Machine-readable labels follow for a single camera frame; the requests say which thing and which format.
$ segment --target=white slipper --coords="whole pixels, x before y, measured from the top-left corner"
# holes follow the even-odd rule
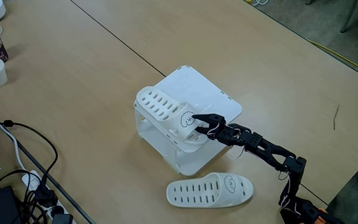
[[[221,208],[239,205],[254,193],[249,179],[212,172],[203,178],[174,181],[167,187],[171,205],[186,208]]]

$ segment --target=gray floor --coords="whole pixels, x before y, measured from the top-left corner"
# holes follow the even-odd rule
[[[349,12],[352,0],[270,0],[257,6],[276,21],[306,39],[324,45],[358,64],[358,5],[349,30],[339,30]],[[346,224],[358,224],[358,173],[329,204],[329,213]]]
[[[339,30],[349,12],[352,0],[270,0],[257,6],[276,21],[306,39],[313,40],[358,64],[358,5],[349,30]]]
[[[358,224],[358,172],[328,205],[327,211],[346,224]]]

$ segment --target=yellow cable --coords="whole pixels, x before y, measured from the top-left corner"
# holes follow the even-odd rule
[[[352,64],[352,65],[354,65],[354,66],[356,66],[356,67],[358,68],[358,64],[352,62],[351,60],[349,60],[349,59],[347,59],[347,58],[345,58],[345,57],[343,57],[342,55],[336,53],[335,51],[333,51],[333,50],[331,50],[331,49],[329,49],[329,48],[327,48],[327,47],[325,47],[325,46],[323,46],[323,45],[321,45],[321,44],[319,44],[319,43],[316,43],[316,42],[314,42],[314,41],[312,41],[312,40],[308,40],[308,41],[311,42],[312,44],[314,44],[315,46],[319,47],[319,48],[322,48],[322,49],[324,49],[324,50],[327,50],[328,52],[331,52],[331,53],[334,54],[334,55],[337,55],[337,56],[340,57],[341,59],[343,59],[343,60],[349,62],[350,64]]]

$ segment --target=table leg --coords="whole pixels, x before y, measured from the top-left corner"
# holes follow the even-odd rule
[[[353,12],[354,12],[354,9],[357,6],[357,2],[358,2],[358,0],[353,0],[351,10],[349,11],[349,13],[347,15],[345,23],[343,23],[343,25],[342,25],[341,33],[345,32],[348,29],[349,21],[351,20],[351,18],[353,16]]]

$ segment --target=black robotic arm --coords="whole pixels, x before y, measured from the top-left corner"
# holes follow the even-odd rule
[[[296,155],[283,147],[276,146],[249,128],[238,124],[226,124],[224,117],[218,114],[193,115],[194,119],[209,124],[208,128],[198,127],[196,131],[206,134],[211,140],[218,140],[227,146],[243,146],[244,150],[261,158],[280,172],[286,172],[288,182],[280,196],[278,204],[281,206],[281,215],[286,224],[314,224],[321,217],[328,223],[344,224],[316,208],[309,200],[296,196],[305,170],[306,159]],[[283,163],[278,162],[273,155],[283,156]]]

